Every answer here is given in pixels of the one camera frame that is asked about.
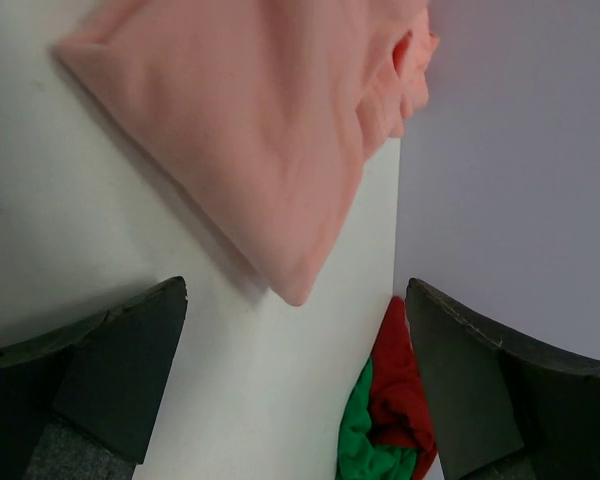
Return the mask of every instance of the red cloth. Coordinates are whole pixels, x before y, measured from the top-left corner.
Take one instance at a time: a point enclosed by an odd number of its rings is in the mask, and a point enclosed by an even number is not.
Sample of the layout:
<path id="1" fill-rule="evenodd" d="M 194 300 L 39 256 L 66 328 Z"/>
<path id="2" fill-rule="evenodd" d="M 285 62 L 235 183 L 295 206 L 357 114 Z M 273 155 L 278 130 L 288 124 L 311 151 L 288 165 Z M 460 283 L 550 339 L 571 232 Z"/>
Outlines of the red cloth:
<path id="1" fill-rule="evenodd" d="M 418 461 L 413 480 L 422 480 L 438 449 L 411 348 L 404 301 L 399 297 L 394 297 L 389 303 L 371 352 L 371 361 L 373 383 L 369 414 L 373 427 L 369 437 L 376 445 L 417 449 Z"/>

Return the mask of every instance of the pink fabric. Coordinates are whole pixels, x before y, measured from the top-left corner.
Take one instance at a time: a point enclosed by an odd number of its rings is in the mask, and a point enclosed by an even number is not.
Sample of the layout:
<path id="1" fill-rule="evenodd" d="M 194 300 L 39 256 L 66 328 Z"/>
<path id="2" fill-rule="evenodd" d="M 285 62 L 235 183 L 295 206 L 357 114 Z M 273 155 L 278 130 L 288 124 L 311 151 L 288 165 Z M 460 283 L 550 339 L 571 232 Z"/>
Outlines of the pink fabric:
<path id="1" fill-rule="evenodd" d="M 436 44 L 426 0 L 108 0 L 56 52 L 300 305 Z"/>

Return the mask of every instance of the green cloth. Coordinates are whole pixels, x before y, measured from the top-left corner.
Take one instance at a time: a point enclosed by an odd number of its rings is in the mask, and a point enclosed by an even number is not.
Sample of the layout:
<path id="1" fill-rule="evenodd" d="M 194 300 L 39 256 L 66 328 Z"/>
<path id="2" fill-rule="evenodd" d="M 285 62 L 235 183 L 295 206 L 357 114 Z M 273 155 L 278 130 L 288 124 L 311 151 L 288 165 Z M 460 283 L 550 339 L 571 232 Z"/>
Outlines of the green cloth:
<path id="1" fill-rule="evenodd" d="M 367 361 L 342 417 L 338 441 L 336 480 L 409 480 L 417 451 L 411 448 L 372 445 L 367 438 L 371 417 L 367 411 L 373 365 Z"/>

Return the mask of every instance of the gray wall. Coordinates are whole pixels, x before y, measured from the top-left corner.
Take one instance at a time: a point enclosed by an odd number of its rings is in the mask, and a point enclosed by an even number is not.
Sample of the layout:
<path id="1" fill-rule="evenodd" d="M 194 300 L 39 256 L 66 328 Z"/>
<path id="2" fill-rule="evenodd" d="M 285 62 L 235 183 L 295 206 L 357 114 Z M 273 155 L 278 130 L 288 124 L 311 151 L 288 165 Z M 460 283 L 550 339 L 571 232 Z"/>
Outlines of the gray wall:
<path id="1" fill-rule="evenodd" d="M 431 16 L 442 43 L 402 144 L 396 293 L 421 277 L 600 359 L 600 0 L 433 0 Z"/>

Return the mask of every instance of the cloth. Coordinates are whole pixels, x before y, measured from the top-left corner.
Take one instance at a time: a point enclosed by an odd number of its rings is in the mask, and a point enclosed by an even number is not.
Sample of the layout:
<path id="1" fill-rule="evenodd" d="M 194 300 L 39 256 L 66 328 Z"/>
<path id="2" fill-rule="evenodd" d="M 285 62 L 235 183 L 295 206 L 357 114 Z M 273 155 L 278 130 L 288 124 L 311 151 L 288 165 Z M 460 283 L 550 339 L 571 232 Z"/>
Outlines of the cloth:
<path id="1" fill-rule="evenodd" d="M 436 44 L 426 0 L 106 0 L 55 52 L 300 305 Z"/>
<path id="2" fill-rule="evenodd" d="M 413 479 L 422 480 L 438 450 L 405 313 L 404 301 L 394 297 L 371 352 L 369 437 L 375 444 L 417 449 Z"/>
<path id="3" fill-rule="evenodd" d="M 367 412 L 373 366 L 367 361 L 356 383 L 340 426 L 336 480 L 408 480 L 416 465 L 416 450 L 374 446 L 367 438 L 371 418 Z"/>

